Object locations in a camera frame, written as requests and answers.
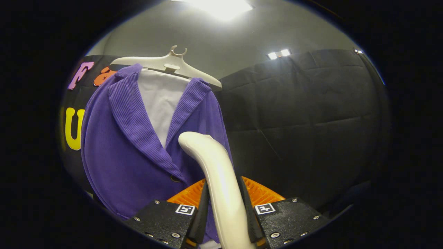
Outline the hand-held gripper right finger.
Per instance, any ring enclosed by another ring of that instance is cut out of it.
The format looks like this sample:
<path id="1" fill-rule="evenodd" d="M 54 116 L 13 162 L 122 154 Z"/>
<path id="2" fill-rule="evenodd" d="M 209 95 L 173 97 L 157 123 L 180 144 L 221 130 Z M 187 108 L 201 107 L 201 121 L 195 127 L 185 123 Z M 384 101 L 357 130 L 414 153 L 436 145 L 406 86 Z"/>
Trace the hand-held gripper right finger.
<path id="1" fill-rule="evenodd" d="M 247 177 L 239 178 L 239 189 L 248 235 L 256 249 L 286 249 L 330 223 L 300 197 L 286 199 Z"/>

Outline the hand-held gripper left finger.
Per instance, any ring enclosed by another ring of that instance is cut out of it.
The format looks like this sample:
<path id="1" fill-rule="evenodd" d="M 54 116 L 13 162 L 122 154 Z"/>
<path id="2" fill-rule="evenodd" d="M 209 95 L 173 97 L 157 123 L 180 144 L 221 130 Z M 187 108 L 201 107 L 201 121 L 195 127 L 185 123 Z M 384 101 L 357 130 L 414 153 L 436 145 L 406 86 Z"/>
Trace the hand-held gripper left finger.
<path id="1" fill-rule="evenodd" d="M 209 211 L 209 188 L 205 179 L 166 201 L 153 200 L 125 224 L 174 249 L 197 249 L 204 241 Z"/>

